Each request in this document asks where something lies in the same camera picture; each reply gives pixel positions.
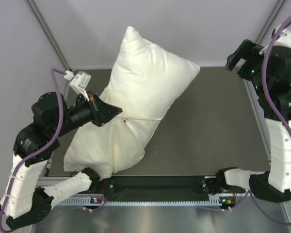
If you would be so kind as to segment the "cream pillowcase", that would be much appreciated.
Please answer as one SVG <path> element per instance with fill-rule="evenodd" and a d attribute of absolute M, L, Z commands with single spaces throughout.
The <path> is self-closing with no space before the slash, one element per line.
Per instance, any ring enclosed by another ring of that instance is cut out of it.
<path fill-rule="evenodd" d="M 103 127 L 85 124 L 76 131 L 64 155 L 64 171 L 89 167 L 106 179 L 133 167 L 145 156 L 160 121 L 117 116 Z"/>

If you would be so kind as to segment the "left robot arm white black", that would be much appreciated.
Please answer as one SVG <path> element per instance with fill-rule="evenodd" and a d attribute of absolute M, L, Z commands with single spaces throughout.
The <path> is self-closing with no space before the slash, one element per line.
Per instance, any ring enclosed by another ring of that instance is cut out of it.
<path fill-rule="evenodd" d="M 21 130 L 13 147 L 13 167 L 4 196 L 0 199 L 0 215 L 14 231 L 43 220 L 65 199 L 84 191 L 96 192 L 100 176 L 87 167 L 58 184 L 38 187 L 39 176 L 59 147 L 58 138 L 92 123 L 104 126 L 122 112 L 105 103 L 94 92 L 78 95 L 75 105 L 67 107 L 62 94 L 43 94 L 32 106 L 33 122 Z"/>

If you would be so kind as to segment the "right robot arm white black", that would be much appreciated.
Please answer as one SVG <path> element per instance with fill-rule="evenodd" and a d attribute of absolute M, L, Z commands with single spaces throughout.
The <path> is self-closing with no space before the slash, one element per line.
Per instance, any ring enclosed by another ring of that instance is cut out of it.
<path fill-rule="evenodd" d="M 291 199 L 291 136 L 271 109 L 262 88 L 265 52 L 265 47 L 246 39 L 227 57 L 225 68 L 232 71 L 241 59 L 245 60 L 237 74 L 252 83 L 263 109 L 270 134 L 270 170 L 254 172 L 236 167 L 224 168 L 216 173 L 216 184 L 222 192 L 238 186 L 250 190 L 258 199 L 280 203 Z M 274 43 L 266 82 L 274 105 L 291 128 L 291 35 L 287 33 Z"/>

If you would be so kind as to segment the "white pillow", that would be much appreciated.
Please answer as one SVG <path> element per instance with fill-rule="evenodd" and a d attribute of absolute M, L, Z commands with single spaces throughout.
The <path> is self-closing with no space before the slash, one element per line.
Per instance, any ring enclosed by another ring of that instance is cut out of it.
<path fill-rule="evenodd" d="M 161 120 L 200 66 L 170 53 L 127 27 L 102 100 L 121 107 L 124 118 Z"/>

